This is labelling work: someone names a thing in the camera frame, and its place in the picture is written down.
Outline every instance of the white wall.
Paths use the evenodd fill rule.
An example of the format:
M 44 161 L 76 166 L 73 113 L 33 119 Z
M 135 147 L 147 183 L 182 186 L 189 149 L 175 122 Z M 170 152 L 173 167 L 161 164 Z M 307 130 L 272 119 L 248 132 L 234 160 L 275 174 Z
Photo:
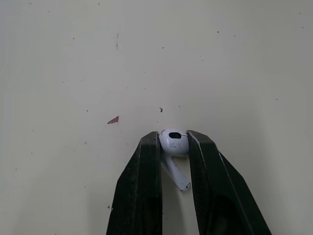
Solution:
M 104 234 L 140 138 L 166 128 L 212 138 L 273 234 L 311 234 L 312 8 L 2 0 L 0 234 Z M 163 181 L 164 234 L 197 234 L 191 192 Z

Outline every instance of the white earbud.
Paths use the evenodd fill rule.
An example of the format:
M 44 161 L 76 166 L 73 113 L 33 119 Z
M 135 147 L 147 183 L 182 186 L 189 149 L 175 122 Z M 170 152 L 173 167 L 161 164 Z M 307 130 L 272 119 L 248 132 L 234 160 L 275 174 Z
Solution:
M 173 156 L 182 157 L 188 155 L 188 136 L 184 131 L 167 129 L 159 135 L 161 147 L 164 153 L 161 155 L 161 164 L 165 171 L 181 191 L 189 188 L 190 182 L 173 161 Z

